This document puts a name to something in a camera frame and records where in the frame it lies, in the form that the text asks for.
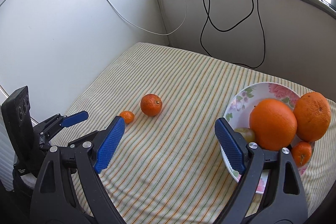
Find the reddish mandarin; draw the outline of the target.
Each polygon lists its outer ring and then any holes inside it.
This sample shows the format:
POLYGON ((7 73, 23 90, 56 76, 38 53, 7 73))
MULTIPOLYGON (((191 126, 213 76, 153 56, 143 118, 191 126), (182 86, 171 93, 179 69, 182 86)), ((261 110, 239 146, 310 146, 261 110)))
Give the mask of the reddish mandarin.
POLYGON ((156 94, 146 94, 140 102, 140 108, 143 114, 153 117, 158 115, 162 110, 162 101, 156 94))

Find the striped table cloth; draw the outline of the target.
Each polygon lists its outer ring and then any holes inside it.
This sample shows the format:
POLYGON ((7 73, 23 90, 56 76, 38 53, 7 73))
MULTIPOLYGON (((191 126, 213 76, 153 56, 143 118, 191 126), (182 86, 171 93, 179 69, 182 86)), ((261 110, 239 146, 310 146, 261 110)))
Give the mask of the striped table cloth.
POLYGON ((65 146, 103 130, 124 110, 135 115, 102 184, 127 223, 213 223, 236 181, 226 168, 214 133, 232 98, 260 82, 308 88, 198 53, 137 43, 113 61, 70 106, 89 118, 65 128, 52 144, 65 146), (161 98, 153 117, 141 111, 146 94, 161 98))

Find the white refrigerator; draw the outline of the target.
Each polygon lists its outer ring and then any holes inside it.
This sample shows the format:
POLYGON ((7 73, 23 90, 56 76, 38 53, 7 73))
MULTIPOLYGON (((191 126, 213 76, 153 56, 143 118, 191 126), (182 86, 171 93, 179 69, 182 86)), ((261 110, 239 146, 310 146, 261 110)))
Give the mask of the white refrigerator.
POLYGON ((1 0, 1 87, 28 86, 31 116, 65 113, 120 54, 166 45, 157 0, 1 0))

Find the smooth orange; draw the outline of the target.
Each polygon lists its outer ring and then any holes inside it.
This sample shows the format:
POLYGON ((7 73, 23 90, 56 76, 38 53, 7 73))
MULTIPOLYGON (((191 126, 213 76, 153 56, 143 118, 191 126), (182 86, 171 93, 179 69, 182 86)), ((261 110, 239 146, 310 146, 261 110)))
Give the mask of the smooth orange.
POLYGON ((249 127, 263 149, 279 151, 290 145, 297 131, 297 120, 283 102, 268 98, 259 102, 249 115, 249 127))

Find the large rough orange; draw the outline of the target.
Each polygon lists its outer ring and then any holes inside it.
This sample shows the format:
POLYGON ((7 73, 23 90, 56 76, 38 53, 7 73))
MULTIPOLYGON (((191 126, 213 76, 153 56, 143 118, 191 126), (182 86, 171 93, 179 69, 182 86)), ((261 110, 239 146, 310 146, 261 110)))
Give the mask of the large rough orange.
POLYGON ((297 136, 306 142, 321 139, 331 121, 331 109, 327 99, 318 92, 304 94, 294 107, 297 120, 297 136))

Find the green-brown plum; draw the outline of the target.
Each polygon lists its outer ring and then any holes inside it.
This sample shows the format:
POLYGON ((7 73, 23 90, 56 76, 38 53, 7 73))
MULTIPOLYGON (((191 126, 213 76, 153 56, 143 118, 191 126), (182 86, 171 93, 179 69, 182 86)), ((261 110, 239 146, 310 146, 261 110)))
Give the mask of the green-brown plum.
POLYGON ((235 132, 240 133, 247 143, 255 142, 255 133, 248 127, 239 127, 234 129, 235 132))

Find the tiny orange mandarin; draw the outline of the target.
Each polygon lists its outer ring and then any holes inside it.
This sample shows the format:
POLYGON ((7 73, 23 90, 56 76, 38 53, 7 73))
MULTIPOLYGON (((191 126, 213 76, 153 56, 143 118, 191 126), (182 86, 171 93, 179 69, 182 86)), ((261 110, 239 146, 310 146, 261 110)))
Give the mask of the tiny orange mandarin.
POLYGON ((130 124, 131 122, 134 121, 135 115, 131 111, 122 111, 119 114, 120 117, 122 117, 125 121, 126 124, 130 124))

